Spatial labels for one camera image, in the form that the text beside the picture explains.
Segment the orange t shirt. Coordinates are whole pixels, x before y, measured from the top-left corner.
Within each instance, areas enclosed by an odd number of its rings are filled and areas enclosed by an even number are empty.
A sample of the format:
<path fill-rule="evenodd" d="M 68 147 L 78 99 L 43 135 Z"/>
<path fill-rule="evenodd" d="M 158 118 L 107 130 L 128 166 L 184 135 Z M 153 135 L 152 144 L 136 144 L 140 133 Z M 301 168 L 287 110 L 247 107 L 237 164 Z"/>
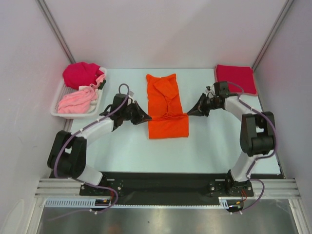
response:
<path fill-rule="evenodd" d="M 189 117 L 183 112 L 176 74 L 167 77 L 146 75 L 150 139 L 189 136 Z"/>

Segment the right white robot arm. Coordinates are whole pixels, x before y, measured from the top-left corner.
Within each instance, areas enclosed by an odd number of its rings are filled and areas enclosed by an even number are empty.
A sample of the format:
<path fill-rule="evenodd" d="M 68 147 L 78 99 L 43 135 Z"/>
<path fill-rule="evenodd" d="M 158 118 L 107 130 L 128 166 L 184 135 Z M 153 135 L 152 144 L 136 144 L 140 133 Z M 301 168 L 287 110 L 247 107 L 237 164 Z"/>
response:
<path fill-rule="evenodd" d="M 206 88 L 197 103 L 187 114 L 208 117 L 211 110 L 223 109 L 240 122 L 241 154 L 226 175 L 224 190 L 237 195 L 248 186 L 251 172 L 258 161 L 274 156 L 277 149 L 277 132 L 272 112 L 260 112 L 242 100 L 240 93 L 230 91 L 230 81 L 220 81 Z"/>

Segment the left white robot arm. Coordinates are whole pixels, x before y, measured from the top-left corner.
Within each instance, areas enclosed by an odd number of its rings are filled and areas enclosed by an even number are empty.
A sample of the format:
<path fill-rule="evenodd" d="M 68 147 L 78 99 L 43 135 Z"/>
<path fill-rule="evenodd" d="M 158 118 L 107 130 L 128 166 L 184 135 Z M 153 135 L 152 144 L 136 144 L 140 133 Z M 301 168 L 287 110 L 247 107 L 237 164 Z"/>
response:
<path fill-rule="evenodd" d="M 108 105 L 99 117 L 75 133 L 64 130 L 56 134 L 47 165 L 55 178 L 71 178 L 91 185 L 97 195 L 104 194 L 108 183 L 103 173 L 87 165 L 87 147 L 130 121 L 139 125 L 151 121 L 137 101 L 126 94 L 116 94 L 113 103 Z"/>

